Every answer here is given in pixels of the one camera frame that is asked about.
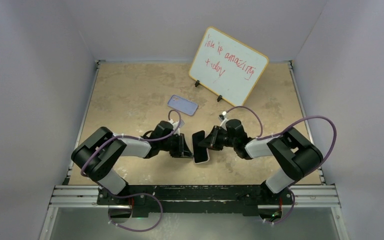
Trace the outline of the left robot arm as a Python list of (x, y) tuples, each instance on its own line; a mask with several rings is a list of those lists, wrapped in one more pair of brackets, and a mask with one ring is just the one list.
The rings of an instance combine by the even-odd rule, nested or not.
[(115, 135), (103, 126), (81, 143), (70, 158), (83, 177), (105, 188), (110, 199), (122, 205), (129, 199), (129, 184), (114, 170), (115, 163), (120, 157), (150, 159), (161, 151), (172, 158), (193, 158), (180, 126), (178, 121), (162, 120), (142, 136)]

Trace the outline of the black phone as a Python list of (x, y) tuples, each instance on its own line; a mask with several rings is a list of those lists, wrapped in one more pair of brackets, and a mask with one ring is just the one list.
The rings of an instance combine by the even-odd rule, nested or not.
[(208, 149), (199, 146), (199, 143), (203, 141), (205, 137), (206, 132), (204, 130), (192, 134), (193, 162), (196, 165), (206, 163), (210, 160)]

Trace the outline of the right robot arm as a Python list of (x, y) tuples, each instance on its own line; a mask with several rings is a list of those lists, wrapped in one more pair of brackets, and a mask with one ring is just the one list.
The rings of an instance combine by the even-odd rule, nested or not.
[(260, 196), (268, 204), (280, 198), (281, 192), (312, 173), (322, 163), (323, 155), (304, 135), (290, 127), (278, 136), (259, 140), (245, 132), (238, 119), (215, 125), (197, 146), (213, 151), (233, 148), (245, 160), (273, 156), (280, 169), (261, 184)]

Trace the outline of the white phone case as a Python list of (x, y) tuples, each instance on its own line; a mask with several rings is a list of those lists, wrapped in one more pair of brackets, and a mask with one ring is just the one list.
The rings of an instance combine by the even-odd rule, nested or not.
[(207, 150), (199, 150), (193, 154), (193, 162), (195, 164), (203, 164), (210, 160), (209, 153)]

